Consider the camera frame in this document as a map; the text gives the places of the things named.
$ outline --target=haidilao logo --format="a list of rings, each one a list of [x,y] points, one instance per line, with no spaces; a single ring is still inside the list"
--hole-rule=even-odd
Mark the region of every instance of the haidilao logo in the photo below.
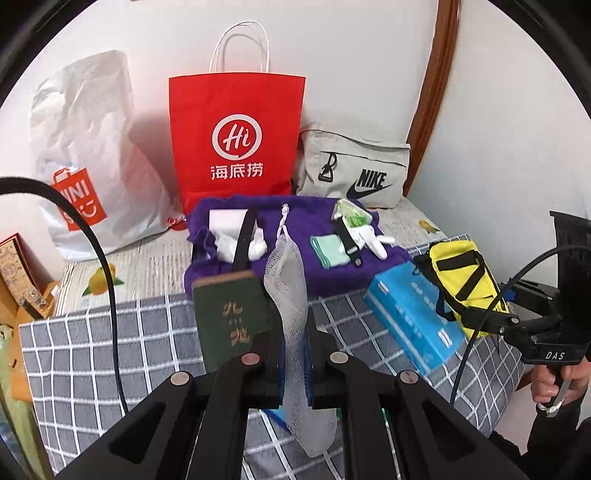
[[[261,146],[261,126],[248,115],[229,115],[213,129],[212,144],[216,153],[226,160],[244,160]]]

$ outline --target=blue box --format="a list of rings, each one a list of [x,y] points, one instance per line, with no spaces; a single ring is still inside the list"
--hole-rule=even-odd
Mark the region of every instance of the blue box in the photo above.
[[[427,375],[445,363],[464,341],[457,322],[435,313],[439,291],[411,262],[374,277],[365,301],[412,360]]]

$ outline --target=green passport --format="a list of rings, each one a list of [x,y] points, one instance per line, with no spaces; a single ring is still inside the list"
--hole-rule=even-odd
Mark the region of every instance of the green passport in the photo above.
[[[255,335],[271,330],[269,304],[252,271],[200,278],[191,286],[207,373],[248,352]]]

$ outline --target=yellow bag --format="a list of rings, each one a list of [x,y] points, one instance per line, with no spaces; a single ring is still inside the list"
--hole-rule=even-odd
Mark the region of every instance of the yellow bag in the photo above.
[[[462,314],[468,307],[486,309],[499,293],[484,258],[471,240],[432,244],[429,251],[413,259],[418,270],[439,289],[435,312],[449,321],[457,320],[468,338],[473,330],[462,325]],[[452,309],[445,312],[444,304]],[[504,300],[494,311],[510,313]],[[479,336],[488,335],[481,332]]]

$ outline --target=gray nike bag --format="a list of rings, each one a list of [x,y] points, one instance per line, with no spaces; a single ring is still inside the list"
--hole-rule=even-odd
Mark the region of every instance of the gray nike bag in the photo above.
[[[300,132],[303,158],[297,194],[357,199],[366,207],[395,207],[407,177],[410,146],[359,121],[313,122]]]

